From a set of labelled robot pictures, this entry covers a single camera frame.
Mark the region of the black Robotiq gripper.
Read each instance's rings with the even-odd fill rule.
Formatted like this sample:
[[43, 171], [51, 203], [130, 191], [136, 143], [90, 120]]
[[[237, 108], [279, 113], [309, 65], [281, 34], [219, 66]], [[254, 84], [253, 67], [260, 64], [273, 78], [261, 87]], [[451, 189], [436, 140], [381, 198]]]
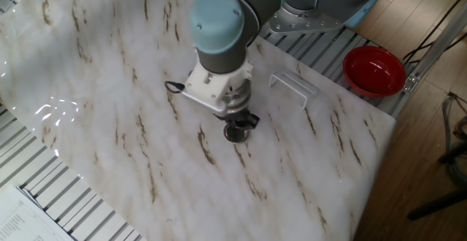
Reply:
[[215, 115], [215, 117], [227, 123], [236, 122], [239, 129], [255, 129], [260, 120], [257, 115], [252, 114], [247, 108], [226, 116]]

